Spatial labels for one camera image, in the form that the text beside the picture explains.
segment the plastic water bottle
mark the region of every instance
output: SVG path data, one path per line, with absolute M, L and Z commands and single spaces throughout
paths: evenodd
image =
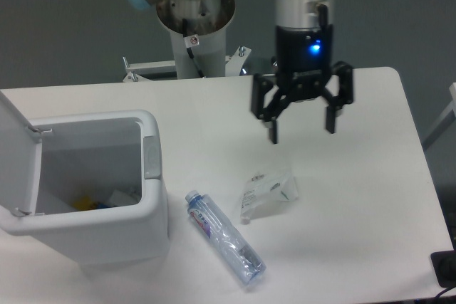
M 188 214 L 244 285 L 251 284 L 266 270 L 263 260 L 208 195 L 193 191 L 185 199 Z

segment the screw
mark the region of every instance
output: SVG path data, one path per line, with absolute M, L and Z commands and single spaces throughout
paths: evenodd
M 125 70 L 127 70 L 130 67 L 130 64 L 127 61 L 127 58 L 125 56 L 122 57 L 123 59 L 123 65 L 125 66 Z
M 239 47 L 239 57 L 244 57 L 245 53 L 245 46 L 240 46 Z

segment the white table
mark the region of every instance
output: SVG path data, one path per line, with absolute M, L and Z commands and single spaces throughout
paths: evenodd
M 356 70 L 356 102 L 335 135 L 323 129 L 321 100 L 292 104 L 278 145 L 249 112 L 251 81 L 5 90 L 28 118 L 149 110 L 162 138 L 171 248 L 164 258 L 80 267 L 1 232 L 1 302 L 370 303 L 440 292 L 430 254 L 452 244 L 398 74 Z M 300 198 L 240 225 L 245 181 L 284 164 Z M 244 290 L 187 219 L 191 189 L 210 194 L 264 259 L 257 287 Z

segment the gray floor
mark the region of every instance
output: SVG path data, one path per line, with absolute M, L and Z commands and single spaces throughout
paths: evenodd
M 274 0 L 236 0 L 227 52 L 274 54 Z M 0 0 L 0 88 L 115 83 L 131 63 L 172 59 L 153 11 L 126 0 Z M 399 71 L 418 133 L 456 82 L 455 0 L 337 0 L 334 60 Z M 446 211 L 456 211 L 456 124 L 427 153 Z

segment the blue led light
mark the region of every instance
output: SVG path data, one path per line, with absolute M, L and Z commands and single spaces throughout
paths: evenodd
M 312 46 L 310 46 L 310 52 L 314 55 L 316 55 L 317 53 L 320 53 L 320 45 L 313 44 Z

